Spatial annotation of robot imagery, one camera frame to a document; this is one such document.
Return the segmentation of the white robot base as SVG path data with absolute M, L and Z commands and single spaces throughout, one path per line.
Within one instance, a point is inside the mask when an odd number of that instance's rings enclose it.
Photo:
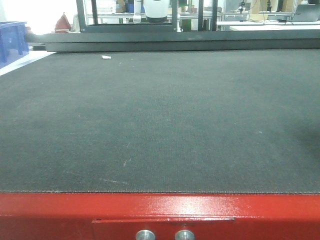
M 141 22 L 143 6 L 145 18 L 149 23 L 164 23 L 168 17 L 169 2 L 169 0 L 135 0 L 133 22 Z

